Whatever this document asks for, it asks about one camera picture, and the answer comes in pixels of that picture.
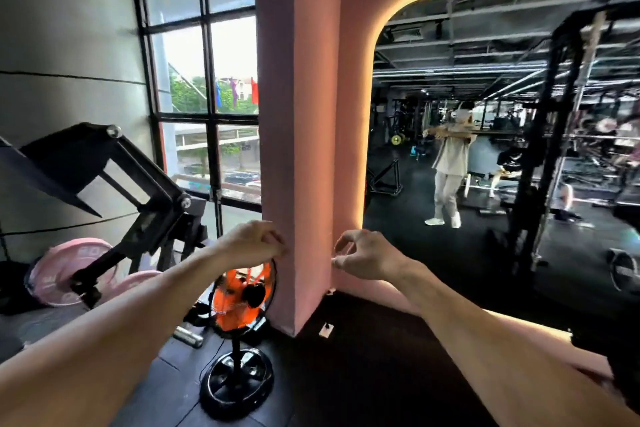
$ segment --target person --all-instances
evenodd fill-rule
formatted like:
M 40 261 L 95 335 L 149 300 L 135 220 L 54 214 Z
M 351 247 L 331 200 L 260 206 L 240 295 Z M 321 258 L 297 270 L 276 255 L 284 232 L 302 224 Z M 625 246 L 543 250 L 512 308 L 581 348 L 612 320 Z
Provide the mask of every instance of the person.
M 495 197 L 495 189 L 502 178 L 518 178 L 522 175 L 522 154 L 524 148 L 521 143 L 509 147 L 507 150 L 498 154 L 496 164 L 498 170 L 493 173 L 491 180 L 491 188 L 489 189 L 489 197 Z
M 445 286 L 378 232 L 344 232 L 332 265 L 385 280 L 419 310 L 500 427 L 640 426 L 595 383 Z M 282 256 L 273 223 L 212 246 L 92 309 L 0 365 L 0 425 L 107 426 L 198 296 L 229 269 Z
M 443 208 L 446 207 L 451 218 L 451 227 L 460 228 L 462 220 L 456 203 L 456 193 L 464 176 L 467 175 L 469 160 L 469 146 L 476 140 L 472 113 L 465 103 L 461 103 L 455 112 L 455 122 L 442 126 L 431 127 L 424 131 L 424 135 L 435 135 L 441 139 L 440 151 L 433 163 L 436 169 L 435 178 L 435 212 L 433 218 L 425 220 L 429 226 L 444 225 Z

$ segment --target ceiling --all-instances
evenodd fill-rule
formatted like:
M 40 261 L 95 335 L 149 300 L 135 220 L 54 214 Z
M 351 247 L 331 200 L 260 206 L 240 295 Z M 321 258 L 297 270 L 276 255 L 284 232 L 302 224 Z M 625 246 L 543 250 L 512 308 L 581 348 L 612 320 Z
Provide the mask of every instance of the ceiling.
M 422 90 L 438 99 L 535 99 L 552 31 L 572 12 L 607 1 L 414 2 L 380 33 L 374 84 Z M 635 98 L 635 87 L 640 91 L 640 19 L 608 28 L 603 27 L 585 99 L 620 88 Z

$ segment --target person in black shirt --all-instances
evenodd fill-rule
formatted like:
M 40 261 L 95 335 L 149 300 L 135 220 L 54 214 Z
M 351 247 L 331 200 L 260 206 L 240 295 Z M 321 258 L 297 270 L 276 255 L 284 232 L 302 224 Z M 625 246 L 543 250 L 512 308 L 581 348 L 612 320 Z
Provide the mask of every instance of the person in black shirt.
M 491 189 L 489 190 L 489 197 L 495 197 L 495 189 L 503 177 L 516 178 L 522 174 L 522 153 L 524 149 L 518 145 L 507 149 L 504 152 L 500 152 L 498 155 L 497 164 L 498 170 L 492 174 Z

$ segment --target hand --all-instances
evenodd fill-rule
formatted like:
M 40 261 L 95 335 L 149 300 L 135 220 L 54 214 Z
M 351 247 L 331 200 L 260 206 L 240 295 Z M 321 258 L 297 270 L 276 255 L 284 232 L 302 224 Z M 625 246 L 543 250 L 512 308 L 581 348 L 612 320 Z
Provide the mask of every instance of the hand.
M 224 271 L 255 267 L 286 253 L 284 239 L 271 221 L 250 221 L 222 235 L 213 245 L 192 257 L 213 258 Z
M 350 275 L 366 280 L 386 280 L 392 282 L 411 262 L 380 232 L 369 230 L 349 230 L 344 232 L 334 247 L 338 253 L 346 249 L 345 255 L 338 255 L 332 265 Z

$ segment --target fan base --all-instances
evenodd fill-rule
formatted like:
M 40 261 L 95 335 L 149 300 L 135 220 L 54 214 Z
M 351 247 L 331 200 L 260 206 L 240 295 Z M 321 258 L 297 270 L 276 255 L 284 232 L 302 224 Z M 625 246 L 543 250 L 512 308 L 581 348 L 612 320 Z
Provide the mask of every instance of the fan base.
M 264 402 L 272 386 L 273 367 L 267 356 L 238 346 L 207 371 L 200 384 L 200 404 L 214 419 L 241 418 Z

